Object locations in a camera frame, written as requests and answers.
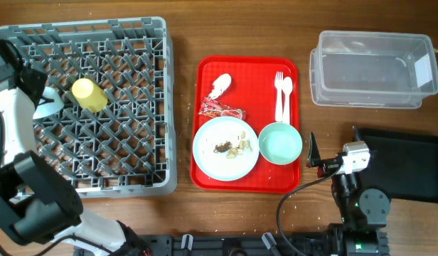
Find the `light blue bowl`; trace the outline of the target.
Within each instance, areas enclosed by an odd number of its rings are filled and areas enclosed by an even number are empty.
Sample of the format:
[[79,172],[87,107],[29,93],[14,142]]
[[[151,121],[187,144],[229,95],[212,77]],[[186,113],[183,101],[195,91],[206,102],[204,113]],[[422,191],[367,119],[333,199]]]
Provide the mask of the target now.
[[64,103],[58,91],[52,87],[45,87],[42,97],[37,105],[33,119],[41,119],[55,114],[64,108]]

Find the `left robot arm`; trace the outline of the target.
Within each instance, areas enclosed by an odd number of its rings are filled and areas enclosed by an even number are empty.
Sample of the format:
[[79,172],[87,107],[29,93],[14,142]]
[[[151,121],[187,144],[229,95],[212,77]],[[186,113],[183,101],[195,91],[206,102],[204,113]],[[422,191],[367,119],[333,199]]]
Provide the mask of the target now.
[[154,128],[171,121],[169,113],[155,112],[158,103],[170,104],[169,91],[147,85],[137,97],[125,90],[119,101],[104,90],[98,113],[65,107],[65,91],[43,69],[28,67],[11,41],[0,40],[0,228],[19,245],[73,242],[96,255],[145,255],[149,246],[131,228],[83,208],[71,180],[94,178],[105,167],[97,156],[114,151],[103,134],[130,154],[129,140],[140,129],[147,135],[138,143],[148,155],[167,146]]

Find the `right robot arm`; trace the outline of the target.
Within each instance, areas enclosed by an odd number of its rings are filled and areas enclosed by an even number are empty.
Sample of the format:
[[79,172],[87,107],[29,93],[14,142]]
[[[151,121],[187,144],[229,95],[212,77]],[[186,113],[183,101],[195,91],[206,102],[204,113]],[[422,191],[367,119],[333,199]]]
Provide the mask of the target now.
[[366,170],[373,152],[353,127],[354,141],[343,145],[343,151],[331,159],[321,159],[312,143],[317,176],[330,177],[331,193],[341,214],[340,223],[331,223],[322,232],[325,255],[390,254],[388,235],[381,229],[387,225],[390,199],[377,188],[366,188],[360,172]]

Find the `yellow plastic cup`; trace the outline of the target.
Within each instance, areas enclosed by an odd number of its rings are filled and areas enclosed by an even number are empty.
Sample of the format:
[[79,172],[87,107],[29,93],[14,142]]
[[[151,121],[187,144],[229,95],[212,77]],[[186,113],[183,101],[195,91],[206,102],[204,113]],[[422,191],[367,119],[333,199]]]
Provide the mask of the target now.
[[103,110],[108,104],[104,90],[88,78],[80,78],[73,83],[72,93],[83,109],[92,113]]

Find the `mint green bowl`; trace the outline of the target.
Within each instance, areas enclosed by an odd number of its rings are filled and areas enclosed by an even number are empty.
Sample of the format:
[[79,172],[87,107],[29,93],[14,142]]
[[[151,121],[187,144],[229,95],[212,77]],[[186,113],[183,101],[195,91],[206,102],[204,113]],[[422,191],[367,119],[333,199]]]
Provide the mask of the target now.
[[273,122],[265,126],[258,136],[258,143],[261,155],[276,165],[287,165],[296,161],[303,147],[299,131],[283,122]]

